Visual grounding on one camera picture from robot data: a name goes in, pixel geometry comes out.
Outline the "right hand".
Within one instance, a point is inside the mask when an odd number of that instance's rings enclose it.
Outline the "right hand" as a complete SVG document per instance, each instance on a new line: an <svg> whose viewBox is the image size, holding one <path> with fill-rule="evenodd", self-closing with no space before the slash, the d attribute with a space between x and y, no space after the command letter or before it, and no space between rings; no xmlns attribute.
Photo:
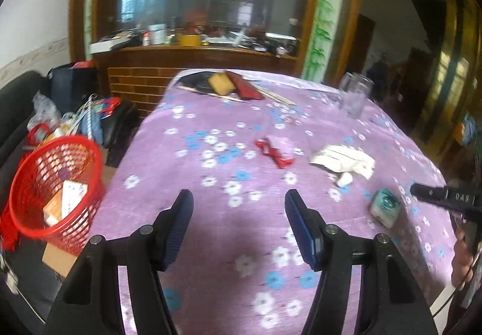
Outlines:
<svg viewBox="0 0 482 335"><path fill-rule="evenodd" d="M474 257L467 247L465 231L462 227L458 227L456 230L456 239L453 246L451 282L455 289L462 290L473 277L472 263Z"/></svg>

